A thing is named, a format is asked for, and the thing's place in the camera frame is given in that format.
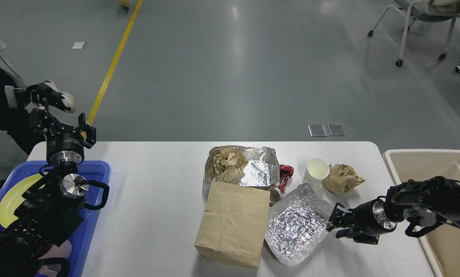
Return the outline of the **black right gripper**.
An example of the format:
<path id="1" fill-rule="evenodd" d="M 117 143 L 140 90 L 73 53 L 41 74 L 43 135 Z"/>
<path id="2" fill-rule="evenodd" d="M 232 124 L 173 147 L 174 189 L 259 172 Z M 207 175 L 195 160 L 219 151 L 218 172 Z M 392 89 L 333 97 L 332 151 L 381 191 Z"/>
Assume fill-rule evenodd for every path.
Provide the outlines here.
<path id="1" fill-rule="evenodd" d="M 396 227 L 397 223 L 386 215 L 385 202 L 374 199 L 354 209 L 346 209 L 341 203 L 336 203 L 328 219 L 326 231 L 344 228 L 336 232 L 335 238 L 350 238 L 356 243 L 377 245 L 380 235 L 393 232 Z"/>

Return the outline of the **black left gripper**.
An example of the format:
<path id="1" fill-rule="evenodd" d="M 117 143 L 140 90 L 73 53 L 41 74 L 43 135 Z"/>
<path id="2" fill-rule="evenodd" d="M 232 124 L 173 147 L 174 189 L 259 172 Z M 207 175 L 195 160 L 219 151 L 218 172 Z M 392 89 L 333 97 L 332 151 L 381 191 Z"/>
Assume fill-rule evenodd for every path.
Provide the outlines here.
<path id="1" fill-rule="evenodd" d="M 65 133 L 65 125 L 46 108 L 34 108 L 29 113 L 29 129 L 43 135 L 47 141 L 46 161 L 49 164 L 74 162 L 80 165 L 84 161 L 84 147 L 91 149 L 96 144 L 96 128 L 87 122 L 85 113 L 80 113 L 77 119 L 76 133 Z"/>

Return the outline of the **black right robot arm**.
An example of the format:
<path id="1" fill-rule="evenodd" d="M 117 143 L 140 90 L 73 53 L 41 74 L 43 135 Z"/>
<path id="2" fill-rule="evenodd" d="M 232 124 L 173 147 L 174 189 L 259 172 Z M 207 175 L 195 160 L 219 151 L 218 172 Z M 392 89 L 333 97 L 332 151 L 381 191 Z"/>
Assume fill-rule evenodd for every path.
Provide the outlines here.
<path id="1" fill-rule="evenodd" d="M 408 221 L 405 234 L 420 238 L 447 224 L 460 230 L 460 181 L 436 176 L 425 181 L 409 179 L 392 186 L 385 196 L 346 209 L 336 203 L 327 231 L 336 238 L 377 244 L 382 234 L 393 232 L 397 223 Z"/>

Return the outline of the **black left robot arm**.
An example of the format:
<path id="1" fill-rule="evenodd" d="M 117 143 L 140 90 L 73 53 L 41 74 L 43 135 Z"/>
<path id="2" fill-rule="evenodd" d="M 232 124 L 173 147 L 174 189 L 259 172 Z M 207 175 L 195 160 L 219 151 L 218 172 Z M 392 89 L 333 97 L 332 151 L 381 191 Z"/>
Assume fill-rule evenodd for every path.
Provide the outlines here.
<path id="1" fill-rule="evenodd" d="M 45 257 L 52 246 L 62 246 L 80 227 L 82 209 L 105 207 L 108 184 L 78 174 L 84 149 L 96 143 L 96 128 L 84 113 L 76 127 L 57 120 L 47 108 L 33 109 L 31 130 L 47 138 L 46 167 L 52 167 L 22 193 L 15 221 L 0 231 L 0 277 L 34 277 L 42 267 L 58 266 L 66 277 L 71 263 L 65 257 Z"/>

